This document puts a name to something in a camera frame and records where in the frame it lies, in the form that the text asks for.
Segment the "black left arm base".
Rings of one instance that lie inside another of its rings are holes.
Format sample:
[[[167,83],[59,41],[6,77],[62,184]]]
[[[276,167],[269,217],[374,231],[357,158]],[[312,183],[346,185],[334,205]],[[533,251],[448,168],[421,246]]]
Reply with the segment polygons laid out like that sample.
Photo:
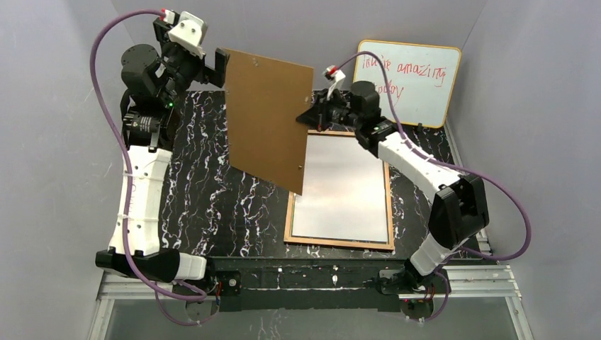
[[[209,296],[230,297],[241,293],[242,275],[240,271],[211,270],[203,279],[184,282],[203,290]]]

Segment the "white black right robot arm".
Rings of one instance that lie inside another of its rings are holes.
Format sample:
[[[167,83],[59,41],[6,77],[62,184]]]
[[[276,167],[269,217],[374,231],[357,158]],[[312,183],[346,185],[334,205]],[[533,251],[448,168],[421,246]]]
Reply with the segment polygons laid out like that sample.
[[[324,89],[296,121],[317,131],[333,124],[353,128],[361,147],[410,179],[431,203],[428,235],[405,261],[404,276],[417,282],[426,279],[489,224],[483,179],[436,165],[433,156],[415,146],[397,124],[382,115],[380,95],[373,83],[354,82],[348,97],[338,90]]]

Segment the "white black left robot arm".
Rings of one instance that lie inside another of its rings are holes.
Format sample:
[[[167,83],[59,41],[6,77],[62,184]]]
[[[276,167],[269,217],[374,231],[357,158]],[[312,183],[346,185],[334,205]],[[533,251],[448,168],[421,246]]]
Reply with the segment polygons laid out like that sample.
[[[215,65],[192,55],[174,42],[156,50],[148,44],[127,49],[120,59],[126,85],[120,111],[123,139],[130,161],[124,165],[120,212],[106,250],[96,253],[95,263],[105,271],[134,278],[126,256],[149,280],[201,280],[207,261],[202,256],[162,247],[158,237],[159,208],[164,177],[170,164],[181,115],[177,103],[191,83],[222,87],[230,55],[215,51]]]

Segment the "brown frame backing board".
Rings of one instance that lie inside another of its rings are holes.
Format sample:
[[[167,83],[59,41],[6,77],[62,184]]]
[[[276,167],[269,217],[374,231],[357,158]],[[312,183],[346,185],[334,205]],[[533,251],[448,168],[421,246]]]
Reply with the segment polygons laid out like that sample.
[[[225,82],[229,163],[302,194],[313,68],[230,50]]]

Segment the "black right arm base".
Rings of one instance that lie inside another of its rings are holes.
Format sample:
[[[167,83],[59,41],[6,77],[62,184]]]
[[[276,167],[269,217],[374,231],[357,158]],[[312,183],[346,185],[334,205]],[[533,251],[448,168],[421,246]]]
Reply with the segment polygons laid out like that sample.
[[[374,283],[378,292],[384,295],[416,294],[419,298],[431,298],[436,293],[445,293],[444,278],[448,279],[445,269],[439,269],[428,276],[414,276],[402,269],[384,269],[378,272]]]

